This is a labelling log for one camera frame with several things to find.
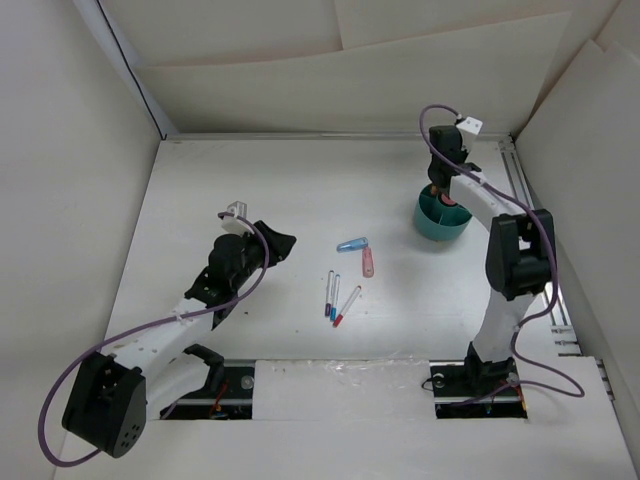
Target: pen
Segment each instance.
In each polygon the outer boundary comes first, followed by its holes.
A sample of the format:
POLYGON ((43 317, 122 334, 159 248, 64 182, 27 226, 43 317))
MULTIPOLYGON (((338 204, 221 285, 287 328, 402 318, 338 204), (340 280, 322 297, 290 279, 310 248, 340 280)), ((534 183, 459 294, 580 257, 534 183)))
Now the pen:
POLYGON ((338 292, 340 291, 340 274, 335 276, 333 281, 333 299, 331 301, 331 321, 336 319, 336 310, 338 309, 338 292))
POLYGON ((355 302, 356 298, 358 298, 358 295, 360 294, 361 290, 362 290, 362 287, 360 285, 358 285, 353 290, 353 293, 351 294, 351 296, 347 300, 347 303, 345 303, 344 306, 342 307, 342 310, 340 310, 340 314, 338 315, 338 318, 336 318, 335 322, 333 322, 333 326, 334 327, 337 327, 338 325, 340 325, 340 322, 342 321, 344 316, 349 311, 349 308, 351 308, 351 305, 353 305, 353 302, 355 302))
POLYGON ((329 277, 327 278, 327 295, 324 305, 324 316, 331 316, 331 300, 333 300, 333 292, 331 289, 333 288, 333 270, 329 270, 329 277))

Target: pen cap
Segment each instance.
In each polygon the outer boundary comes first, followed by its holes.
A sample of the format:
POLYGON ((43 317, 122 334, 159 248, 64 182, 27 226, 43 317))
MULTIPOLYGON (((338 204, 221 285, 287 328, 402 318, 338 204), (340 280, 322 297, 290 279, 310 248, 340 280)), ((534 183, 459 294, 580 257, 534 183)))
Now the pen cap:
POLYGON ((373 277, 373 254, 371 247, 365 247, 362 250, 362 276, 365 278, 373 277))
POLYGON ((367 240, 367 237, 360 237, 349 240, 348 242, 341 243, 336 247, 336 250, 338 251, 338 253, 353 252, 354 250, 362 250, 368 245, 369 240, 367 240))

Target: red marker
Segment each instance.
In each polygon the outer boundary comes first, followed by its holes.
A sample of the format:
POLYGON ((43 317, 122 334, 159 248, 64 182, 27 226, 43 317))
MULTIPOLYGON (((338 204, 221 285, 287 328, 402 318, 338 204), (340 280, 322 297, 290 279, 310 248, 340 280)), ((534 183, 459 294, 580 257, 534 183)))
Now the red marker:
POLYGON ((334 327, 337 327, 338 325, 340 325, 340 322, 349 311, 349 308, 351 308, 351 305, 353 305, 353 302, 355 302, 356 298, 358 298, 358 295, 360 295, 361 290, 362 290, 362 287, 360 285, 358 285, 355 288, 355 290, 349 297, 349 300, 347 300, 347 303, 345 303, 344 306, 342 307, 342 310, 340 310, 340 313, 338 314, 338 317, 336 318, 335 322, 333 322, 334 327))

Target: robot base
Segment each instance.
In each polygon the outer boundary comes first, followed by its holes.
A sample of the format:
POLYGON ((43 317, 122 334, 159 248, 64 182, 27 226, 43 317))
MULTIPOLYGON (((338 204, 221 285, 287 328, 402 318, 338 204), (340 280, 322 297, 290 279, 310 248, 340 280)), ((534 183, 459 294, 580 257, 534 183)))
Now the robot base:
MULTIPOLYGON (((512 388, 477 403, 460 405, 465 400, 485 395, 504 385, 507 374, 502 378, 481 378, 471 382, 469 370, 463 361, 431 362, 430 369, 429 380, 433 387, 437 418, 527 418, 524 400, 512 388)), ((515 366, 511 367, 509 373, 517 373, 515 366)))

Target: white panel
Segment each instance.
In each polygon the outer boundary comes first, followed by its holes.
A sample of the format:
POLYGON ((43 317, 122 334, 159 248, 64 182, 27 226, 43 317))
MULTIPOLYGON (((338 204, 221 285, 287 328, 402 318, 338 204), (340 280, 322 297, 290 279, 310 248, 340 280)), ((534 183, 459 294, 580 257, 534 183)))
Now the white panel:
MULTIPOLYGON (((495 142, 476 142, 472 156, 509 188, 495 142)), ((489 298, 488 233, 475 220, 450 244, 417 233, 411 218, 429 159, 417 138, 163 143, 108 334, 164 317, 224 233, 215 214, 242 200, 250 219, 298 243, 203 345, 230 359, 463 358, 489 298), (360 252, 335 250, 363 235, 371 279, 362 278, 360 252), (339 328, 324 317, 329 269, 342 274, 343 300, 362 285, 339 328)), ((548 325, 526 329, 542 330, 523 335, 524 351, 553 348, 548 325)))
POLYGON ((146 63, 239 63, 342 49, 333 0, 103 0, 146 63))
POLYGON ((38 411, 104 335, 159 140, 72 2, 0 1, 0 59, 0 477, 40 480, 38 411))
MULTIPOLYGON (((640 405, 635 296, 640 258, 634 247, 640 235, 638 85, 636 57, 616 44, 602 53, 589 42, 517 143, 531 185, 555 216, 558 238, 636 409, 640 405)), ((578 325, 580 318, 574 322, 578 325)))
POLYGON ((567 20, 554 14, 314 57, 138 71, 185 132, 415 131, 429 101, 506 132, 527 120, 567 20))
POLYGON ((600 31, 619 0, 336 0, 344 48, 434 32, 571 11, 542 87, 541 98, 589 38, 600 31))
MULTIPOLYGON (((528 421, 151 422, 126 456, 100 455, 58 470, 56 480, 635 480, 593 360, 556 359, 554 365, 576 376, 587 396, 526 389, 528 421)), ((558 384, 534 370, 528 378, 558 384)), ((425 410, 432 409, 428 392, 421 393, 425 410)), ((87 450, 69 435, 63 455, 76 458, 87 450)))
POLYGON ((623 0, 597 42, 604 49, 618 42, 640 57, 640 0, 623 0))

